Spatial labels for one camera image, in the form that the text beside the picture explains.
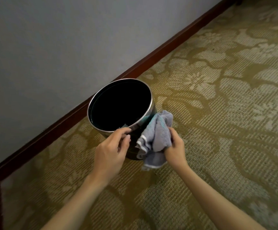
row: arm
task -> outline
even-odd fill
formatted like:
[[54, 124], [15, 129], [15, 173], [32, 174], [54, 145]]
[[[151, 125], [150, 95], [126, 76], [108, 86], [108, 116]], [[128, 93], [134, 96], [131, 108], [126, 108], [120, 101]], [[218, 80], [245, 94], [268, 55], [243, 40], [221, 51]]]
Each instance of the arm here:
[[183, 140], [173, 128], [170, 128], [170, 132], [173, 143], [172, 147], [165, 150], [166, 159], [184, 181], [215, 226], [220, 230], [265, 229], [191, 170], [185, 157]]
[[95, 199], [122, 167], [130, 142], [130, 135], [125, 135], [127, 132], [130, 132], [127, 127], [118, 129], [96, 147], [92, 173], [70, 201], [41, 230], [80, 228]]

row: carpet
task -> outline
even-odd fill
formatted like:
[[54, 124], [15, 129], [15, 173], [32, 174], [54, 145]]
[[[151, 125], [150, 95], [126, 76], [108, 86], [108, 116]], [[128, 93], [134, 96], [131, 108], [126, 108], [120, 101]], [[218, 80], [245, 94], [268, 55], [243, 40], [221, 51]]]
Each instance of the carpet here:
[[[245, 0], [144, 72], [190, 167], [278, 229], [278, 0]], [[104, 140], [84, 118], [2, 183], [5, 229], [40, 229], [76, 192]], [[81, 229], [215, 229], [176, 173], [126, 159]]]

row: towel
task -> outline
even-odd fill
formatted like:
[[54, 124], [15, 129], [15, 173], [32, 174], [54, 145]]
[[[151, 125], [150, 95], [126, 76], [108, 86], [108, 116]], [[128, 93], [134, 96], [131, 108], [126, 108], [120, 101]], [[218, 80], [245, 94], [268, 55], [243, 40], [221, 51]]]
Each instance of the towel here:
[[164, 149], [172, 145], [168, 127], [172, 127], [173, 115], [163, 110], [153, 116], [152, 120], [137, 140], [138, 159], [143, 159], [142, 170], [158, 169], [167, 162]]

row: wooden baseboard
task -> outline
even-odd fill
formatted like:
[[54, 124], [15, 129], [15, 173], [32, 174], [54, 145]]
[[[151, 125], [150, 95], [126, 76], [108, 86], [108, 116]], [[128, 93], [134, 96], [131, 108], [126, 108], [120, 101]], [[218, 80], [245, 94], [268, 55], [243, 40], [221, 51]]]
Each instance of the wooden baseboard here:
[[[144, 71], [149, 69], [161, 58], [166, 56], [172, 50], [177, 48], [188, 38], [194, 35], [199, 29], [206, 26], [212, 19], [217, 17], [219, 14], [224, 12], [228, 7], [234, 4], [236, 0], [222, 0], [220, 3], [211, 8], [208, 12], [203, 14], [193, 23], [185, 27], [183, 30], [178, 32], [167, 42], [159, 46], [156, 50], [148, 54], [142, 60], [137, 62], [135, 65], [127, 69], [124, 73], [118, 76], [115, 80], [122, 78], [137, 78]], [[56, 123], [52, 124], [49, 128], [44, 130], [40, 135], [35, 137], [29, 143], [24, 145], [18, 151], [13, 153], [11, 156], [6, 158], [0, 163], [0, 182], [12, 174], [15, 170], [20, 168], [26, 162], [31, 160], [39, 152], [49, 146], [52, 142], [58, 139], [76, 123], [82, 120], [87, 114], [87, 107], [91, 97], [86, 101], [78, 105], [68, 114], [59, 119]], [[0, 226], [2, 225], [2, 215], [0, 209]]]

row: wall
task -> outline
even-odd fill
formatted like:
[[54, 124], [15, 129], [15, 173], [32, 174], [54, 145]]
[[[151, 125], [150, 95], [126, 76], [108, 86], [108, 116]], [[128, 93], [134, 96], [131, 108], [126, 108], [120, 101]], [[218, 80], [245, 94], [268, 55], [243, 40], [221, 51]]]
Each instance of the wall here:
[[221, 0], [0, 0], [0, 162]]

